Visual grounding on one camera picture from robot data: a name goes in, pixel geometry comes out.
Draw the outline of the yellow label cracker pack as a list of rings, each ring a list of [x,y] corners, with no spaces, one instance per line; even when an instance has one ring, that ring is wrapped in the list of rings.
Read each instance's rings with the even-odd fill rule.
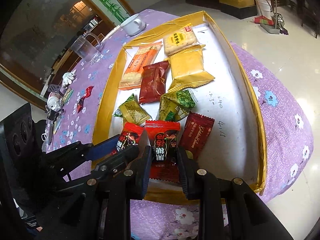
[[[193,26],[188,24],[163,38],[164,53],[171,56],[196,43]]]

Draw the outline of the white ceramic mug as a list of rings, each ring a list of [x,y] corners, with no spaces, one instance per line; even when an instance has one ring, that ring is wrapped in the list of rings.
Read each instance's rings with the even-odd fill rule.
[[[127,18],[120,27],[129,36],[135,36],[146,28],[146,23],[142,20],[139,14],[134,14]]]

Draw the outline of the small red candy pack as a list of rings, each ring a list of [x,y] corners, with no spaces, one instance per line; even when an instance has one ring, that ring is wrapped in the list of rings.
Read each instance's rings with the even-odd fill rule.
[[[124,125],[122,132],[119,135],[116,135],[116,138],[114,139],[111,155],[115,155],[129,146],[137,146],[143,132],[143,127],[127,122]]]

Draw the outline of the plain yellow snack pack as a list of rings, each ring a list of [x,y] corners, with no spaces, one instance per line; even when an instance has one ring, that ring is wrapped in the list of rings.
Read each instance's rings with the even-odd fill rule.
[[[204,70],[204,45],[193,45],[169,56],[172,83],[168,93],[206,85],[215,79]]]

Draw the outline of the black tablet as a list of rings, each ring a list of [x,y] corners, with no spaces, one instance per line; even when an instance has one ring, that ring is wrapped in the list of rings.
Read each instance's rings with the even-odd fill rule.
[[[50,145],[50,144],[52,143],[53,128],[54,128],[54,125],[53,125],[53,124],[50,124],[50,125],[49,125],[49,130],[48,130],[48,136],[47,136],[48,145]]]

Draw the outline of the white bucket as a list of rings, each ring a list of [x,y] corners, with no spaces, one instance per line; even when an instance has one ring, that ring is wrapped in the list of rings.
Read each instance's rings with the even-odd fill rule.
[[[263,15],[271,19],[271,0],[255,0],[258,16]]]

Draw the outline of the dark red snack pack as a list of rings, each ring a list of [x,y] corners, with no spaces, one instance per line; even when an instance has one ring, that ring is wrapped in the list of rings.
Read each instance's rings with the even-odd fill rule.
[[[168,61],[157,62],[143,67],[139,103],[159,101],[165,93]]]

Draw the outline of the green triangular snack pack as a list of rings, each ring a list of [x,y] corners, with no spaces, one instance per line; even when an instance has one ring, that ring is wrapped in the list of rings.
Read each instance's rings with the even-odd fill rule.
[[[160,97],[157,119],[178,122],[189,115],[197,100],[190,89],[165,93]]]

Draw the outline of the red black candy pack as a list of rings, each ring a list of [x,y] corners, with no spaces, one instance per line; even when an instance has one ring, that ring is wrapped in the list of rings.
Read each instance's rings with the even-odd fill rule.
[[[152,148],[150,178],[178,183],[177,137],[181,125],[172,121],[147,121],[145,130]]]

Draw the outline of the dark red chocolate bar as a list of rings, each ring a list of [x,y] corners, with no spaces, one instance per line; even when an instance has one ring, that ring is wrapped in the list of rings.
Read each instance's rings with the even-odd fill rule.
[[[198,113],[190,113],[188,115],[179,146],[186,151],[189,158],[194,160],[199,158],[214,122],[215,119]]]

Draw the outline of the glass water pitcher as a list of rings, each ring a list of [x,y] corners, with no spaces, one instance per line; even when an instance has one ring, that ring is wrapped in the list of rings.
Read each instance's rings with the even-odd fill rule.
[[[87,37],[91,36],[97,41],[97,45],[94,46],[87,40]],[[101,40],[97,35],[86,32],[83,35],[80,35],[74,43],[71,45],[71,50],[76,53],[79,57],[81,57],[87,63],[94,63],[96,62],[101,52],[99,48],[101,47]]]

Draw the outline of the orange soda cracker pack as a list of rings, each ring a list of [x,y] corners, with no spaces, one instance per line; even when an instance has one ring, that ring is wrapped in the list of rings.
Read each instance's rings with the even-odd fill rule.
[[[162,47],[162,42],[155,42],[138,48],[119,83],[120,90],[131,90],[141,87],[144,66],[153,64]]]

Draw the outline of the yellow taped cardboard box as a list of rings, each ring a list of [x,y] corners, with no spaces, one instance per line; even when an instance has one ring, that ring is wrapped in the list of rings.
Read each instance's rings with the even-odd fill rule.
[[[215,120],[200,157],[199,165],[218,178],[242,178],[256,193],[263,193],[267,175],[266,134],[260,106],[249,78],[231,44],[213,18],[205,11],[195,12],[154,25],[163,14],[147,14],[147,30],[121,46],[107,80],[98,108],[93,144],[121,132],[123,123],[114,110],[129,96],[118,89],[124,70],[138,47],[161,40],[191,24],[204,45],[204,69],[214,76],[206,85],[193,89],[195,111]]]

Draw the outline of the colourful booklet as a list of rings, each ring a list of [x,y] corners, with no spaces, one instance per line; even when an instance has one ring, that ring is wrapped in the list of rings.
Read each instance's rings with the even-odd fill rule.
[[[60,124],[61,124],[61,121],[63,119],[63,116],[60,115],[57,117],[56,121],[54,122],[54,128],[53,128],[53,134],[56,134],[57,133],[57,130],[59,129],[60,127]]]

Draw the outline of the purple floral tablecloth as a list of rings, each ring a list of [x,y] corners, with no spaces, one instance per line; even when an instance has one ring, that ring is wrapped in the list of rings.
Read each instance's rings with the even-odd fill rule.
[[[108,35],[103,42],[102,58],[89,65],[76,65],[73,94],[65,105],[59,129],[46,151],[51,152],[80,141],[92,140],[98,107],[107,78],[121,46],[131,38],[123,29]],[[261,199],[269,202],[288,190],[301,174],[313,152],[313,135],[302,108],[287,88],[257,59],[236,44],[233,49],[253,86],[263,117],[267,141],[267,178]],[[78,113],[76,106],[85,89],[93,86]],[[187,239],[198,232],[196,205],[170,205],[147,200],[131,203],[134,239]]]

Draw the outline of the dustpan and broom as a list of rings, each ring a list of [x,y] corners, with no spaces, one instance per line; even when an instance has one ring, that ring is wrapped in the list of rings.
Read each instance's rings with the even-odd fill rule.
[[[271,9],[271,16],[266,17],[263,14],[261,6],[257,0],[255,0],[256,5],[258,6],[258,11],[260,15],[254,18],[255,23],[259,23],[260,26],[267,31],[269,34],[284,34],[288,35],[289,32],[284,27],[285,22],[282,15],[278,12],[278,3],[277,0],[274,0],[274,5],[269,0],[265,0],[268,6]]]

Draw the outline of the green cracker packet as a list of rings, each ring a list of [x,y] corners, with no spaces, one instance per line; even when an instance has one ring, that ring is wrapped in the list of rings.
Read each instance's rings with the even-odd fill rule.
[[[73,94],[73,89],[68,88],[68,89],[66,90],[64,96],[62,97],[62,104],[63,104],[63,105],[65,105],[65,104],[69,101],[69,99],[70,99],[70,97],[72,96],[72,94]]]

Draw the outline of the white glove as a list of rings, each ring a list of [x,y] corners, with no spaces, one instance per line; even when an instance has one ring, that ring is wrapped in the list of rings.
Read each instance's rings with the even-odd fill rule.
[[[71,72],[66,72],[62,76],[62,87],[67,88],[69,85],[73,83],[76,78],[76,69]]]

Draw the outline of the black phone stand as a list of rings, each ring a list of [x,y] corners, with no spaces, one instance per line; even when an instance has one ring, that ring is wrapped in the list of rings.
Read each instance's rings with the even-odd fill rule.
[[[60,86],[59,85],[55,85],[55,84],[50,84],[48,86],[47,91],[49,93],[58,93],[60,91]]]

